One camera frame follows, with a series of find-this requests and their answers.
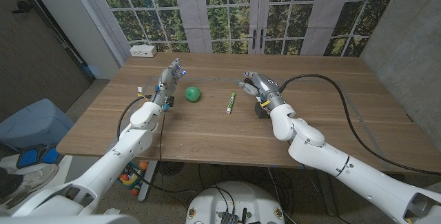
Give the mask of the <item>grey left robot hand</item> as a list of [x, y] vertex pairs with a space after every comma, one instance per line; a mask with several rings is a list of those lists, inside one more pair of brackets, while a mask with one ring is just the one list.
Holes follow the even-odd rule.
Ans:
[[158, 89], [152, 97], [152, 102], [160, 107], [167, 103], [167, 100], [173, 95], [176, 90], [178, 81], [186, 74], [185, 70], [181, 70], [181, 62], [176, 58], [171, 64], [165, 68], [159, 79]]

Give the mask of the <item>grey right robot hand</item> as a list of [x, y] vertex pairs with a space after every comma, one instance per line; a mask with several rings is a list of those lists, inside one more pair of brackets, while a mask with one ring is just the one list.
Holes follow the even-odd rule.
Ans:
[[246, 71], [244, 76], [245, 79], [237, 81], [236, 85], [249, 95], [255, 96], [262, 109], [271, 112], [279, 105], [286, 104], [279, 91], [279, 85], [275, 80], [264, 74], [252, 71]]

